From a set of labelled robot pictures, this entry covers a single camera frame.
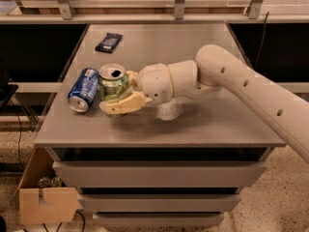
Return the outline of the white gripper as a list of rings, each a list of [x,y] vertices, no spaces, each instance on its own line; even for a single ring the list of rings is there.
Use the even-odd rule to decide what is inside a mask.
[[[104,113],[109,115],[127,114],[140,110],[147,101],[159,105],[169,102],[173,98],[172,78],[166,65],[150,65],[139,73],[127,71],[126,74],[128,77],[127,89],[134,92],[127,98],[116,102],[102,101],[99,108]]]

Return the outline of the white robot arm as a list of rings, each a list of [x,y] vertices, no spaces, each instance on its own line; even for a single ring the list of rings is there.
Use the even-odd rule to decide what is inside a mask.
[[[196,58],[140,72],[105,65],[100,109],[107,115],[124,115],[146,104],[159,105],[177,97],[200,99],[225,88],[272,128],[296,153],[309,161],[309,102],[255,72],[228,50],[207,44]]]

